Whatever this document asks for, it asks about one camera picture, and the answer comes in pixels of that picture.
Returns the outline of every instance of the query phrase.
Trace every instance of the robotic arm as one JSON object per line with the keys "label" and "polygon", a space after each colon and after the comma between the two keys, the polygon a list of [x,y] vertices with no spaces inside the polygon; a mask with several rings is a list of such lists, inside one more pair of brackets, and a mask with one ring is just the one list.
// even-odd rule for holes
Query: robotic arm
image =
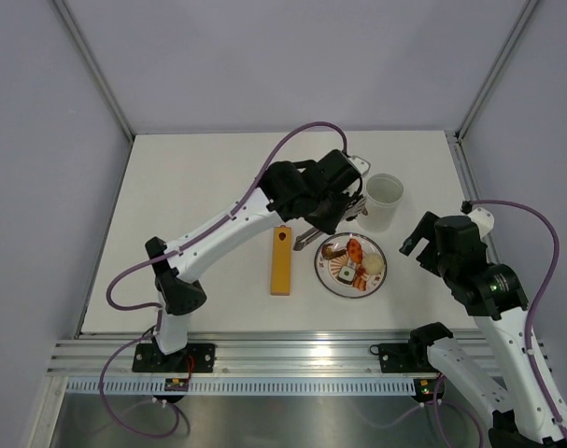
{"label": "robotic arm", "polygon": [[[468,358],[442,324],[412,331],[410,353],[420,366],[442,372],[468,399],[490,428],[494,448],[565,447],[564,435],[552,418],[528,360],[524,343],[528,299],[511,268],[487,262],[487,246],[480,238],[492,229],[492,215],[467,205],[468,216],[438,217],[427,212],[400,252],[409,256],[421,239],[429,241],[417,256],[420,266],[442,277],[453,297],[474,318],[509,392]],[[534,335],[532,347],[567,431],[567,405]]]}
{"label": "robotic arm", "polygon": [[[190,313],[206,301],[199,279],[215,261],[258,233],[291,219],[303,218],[315,232],[333,234],[341,220],[360,213],[361,180],[369,168],[367,161],[339,150],[320,161],[278,161],[269,165],[244,203],[236,202],[176,240],[150,239],[146,250],[151,259],[175,254],[152,265],[164,310],[154,341],[160,352],[167,356],[186,347]],[[354,190],[356,182],[360,186]],[[232,215],[238,204],[243,206]],[[222,221],[219,231],[202,238]],[[429,241],[417,260],[424,269],[442,277],[454,298],[474,317],[509,392],[468,358],[441,324],[412,331],[408,348],[419,367],[441,371],[472,403],[490,427],[494,448],[567,446],[562,433],[567,431],[567,406],[545,360],[536,357],[563,417],[556,423],[527,359],[524,326],[528,299],[508,266],[487,262],[487,247],[480,241],[493,223],[492,215],[481,208],[459,217],[437,217],[428,212],[400,251],[409,256],[421,239]],[[194,238],[198,238],[195,244],[181,249]],[[533,335],[532,347],[540,354]]]}
{"label": "robotic arm", "polygon": [[[333,234],[346,211],[360,213],[361,188],[351,192],[352,185],[368,173],[370,164],[356,156],[333,150],[320,161],[277,161],[269,165],[258,187],[251,192],[244,206],[234,216],[231,210],[210,219],[203,226],[166,243],[154,237],[146,243],[151,259],[176,251],[173,257],[154,263],[159,301],[165,313],[156,343],[165,355],[188,343],[190,313],[206,301],[200,277],[215,261],[253,236],[273,229],[290,219],[303,218],[315,229]],[[185,251],[187,241],[210,229],[224,217],[229,219],[219,231]]]}

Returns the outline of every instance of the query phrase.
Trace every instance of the white table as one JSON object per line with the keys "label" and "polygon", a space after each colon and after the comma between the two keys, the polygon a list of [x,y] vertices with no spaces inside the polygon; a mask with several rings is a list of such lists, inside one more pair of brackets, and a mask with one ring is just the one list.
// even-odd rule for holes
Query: white table
{"label": "white table", "polygon": [[[147,259],[144,243],[165,241],[191,231],[239,198],[283,133],[138,135],[107,236],[83,333],[142,332],[154,324],[151,309],[118,312],[105,290],[124,269]],[[201,282],[206,304],[191,315],[191,331],[404,330],[441,321],[451,329],[473,329],[474,321],[450,295],[442,280],[398,252],[427,210],[458,214],[463,194],[443,132],[351,132],[349,153],[372,163],[371,174],[390,173],[405,187],[391,228],[380,234],[342,223],[339,231],[358,231],[385,252],[389,272],[372,296],[347,300],[318,281],[314,254],[321,239],[292,254],[291,295],[269,295],[272,236],[267,231],[220,259]],[[333,132],[294,137],[277,160],[319,159],[340,148]],[[307,230],[291,221],[293,237]],[[130,275],[115,289],[122,304],[156,301],[151,268]]]}

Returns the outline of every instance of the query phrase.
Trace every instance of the white cup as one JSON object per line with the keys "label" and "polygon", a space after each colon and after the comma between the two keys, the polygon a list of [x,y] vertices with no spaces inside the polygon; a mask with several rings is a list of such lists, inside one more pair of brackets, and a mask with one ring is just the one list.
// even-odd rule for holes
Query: white cup
{"label": "white cup", "polygon": [[404,185],[393,175],[373,175],[366,181],[365,196],[358,224],[365,231],[385,231],[404,196]]}

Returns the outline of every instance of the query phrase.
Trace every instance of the yellow wooden block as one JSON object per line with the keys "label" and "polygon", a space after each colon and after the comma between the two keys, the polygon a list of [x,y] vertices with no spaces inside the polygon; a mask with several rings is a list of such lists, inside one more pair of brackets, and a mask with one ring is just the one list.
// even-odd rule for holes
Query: yellow wooden block
{"label": "yellow wooden block", "polygon": [[273,233],[273,261],[271,263],[271,295],[289,296],[291,293],[291,228],[275,227]]}

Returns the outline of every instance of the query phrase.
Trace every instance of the white plate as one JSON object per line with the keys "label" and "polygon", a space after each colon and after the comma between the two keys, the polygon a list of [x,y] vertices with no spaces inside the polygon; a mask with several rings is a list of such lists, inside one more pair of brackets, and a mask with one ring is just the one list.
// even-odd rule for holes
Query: white plate
{"label": "white plate", "polygon": [[[383,271],[376,275],[360,273],[361,265],[352,260],[347,252],[347,243],[356,240],[363,255],[378,254],[383,259]],[[338,252],[333,259],[325,258],[324,251]],[[332,293],[348,299],[370,296],[380,288],[387,277],[385,254],[371,239],[358,233],[338,233],[325,240],[314,257],[314,268],[320,282]]]}

